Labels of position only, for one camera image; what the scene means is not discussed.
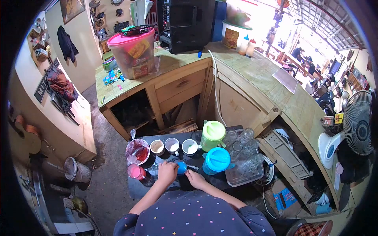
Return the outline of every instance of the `black table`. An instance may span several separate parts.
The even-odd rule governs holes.
[[[242,130],[243,127],[241,125],[238,126],[231,126],[226,127],[226,130],[229,129],[235,129],[236,131]],[[188,132],[188,133],[180,133],[180,134],[163,134],[163,135],[155,135],[155,136],[143,136],[138,137],[140,139],[144,139],[149,145],[154,140],[162,140],[164,143],[165,140],[167,140],[170,137],[176,138],[180,142],[180,149],[178,151],[178,157],[176,157],[174,154],[170,154],[167,150],[165,150],[164,154],[161,156],[156,156],[154,153],[150,152],[150,156],[148,160],[141,165],[146,170],[147,178],[145,180],[136,180],[129,177],[128,179],[128,185],[129,185],[129,194],[131,198],[134,199],[141,199],[150,189],[150,187],[154,184],[154,182],[158,179],[158,165],[159,163],[163,163],[164,161],[172,161],[175,159],[181,159],[184,160],[188,165],[197,166],[199,168],[198,171],[196,171],[205,177],[206,181],[214,185],[220,190],[225,190],[227,188],[231,188],[230,185],[228,185],[226,180],[225,172],[222,171],[215,175],[207,175],[202,170],[202,164],[204,162],[204,158],[202,157],[202,154],[205,153],[202,149],[199,149],[194,156],[188,157],[183,153],[183,150],[181,148],[182,143],[186,139],[193,139],[195,140],[198,145],[200,144],[202,136],[202,131],[194,131],[194,132]],[[185,175],[178,175],[176,180],[168,187],[169,190],[195,190],[193,186],[190,184],[189,180]]]

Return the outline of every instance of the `white fan base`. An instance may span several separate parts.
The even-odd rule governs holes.
[[[333,165],[333,154],[336,151],[337,146],[343,141],[345,138],[344,131],[336,134],[333,137],[322,133],[319,135],[318,143],[319,143],[319,154],[320,154],[320,161],[322,162],[323,166],[326,169],[332,168]]]

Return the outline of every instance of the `sauce bottle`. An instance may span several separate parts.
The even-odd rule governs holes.
[[[245,52],[246,57],[252,57],[254,49],[255,49],[256,41],[254,39],[251,39],[248,43],[247,51]]]
[[[239,54],[240,55],[242,55],[242,56],[245,55],[245,52],[247,51],[248,43],[249,43],[249,38],[248,38],[248,34],[247,34],[247,36],[244,37],[242,44],[239,47]]]

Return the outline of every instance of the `electric fan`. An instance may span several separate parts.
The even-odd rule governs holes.
[[[344,130],[333,137],[322,133],[319,136],[319,154],[326,169],[333,164],[333,154],[344,139],[349,147],[358,155],[366,156],[372,153],[372,139],[369,125],[372,97],[368,91],[356,92],[348,101],[344,110]]]

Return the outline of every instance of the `black basket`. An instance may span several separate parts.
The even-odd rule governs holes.
[[[131,28],[126,32],[121,31],[121,32],[119,32],[119,34],[121,36],[127,36],[127,37],[135,36],[135,35],[138,35],[138,34],[144,34],[144,33],[149,32],[150,30],[152,30],[153,26],[154,25],[140,25],[140,26],[136,26],[134,28]]]

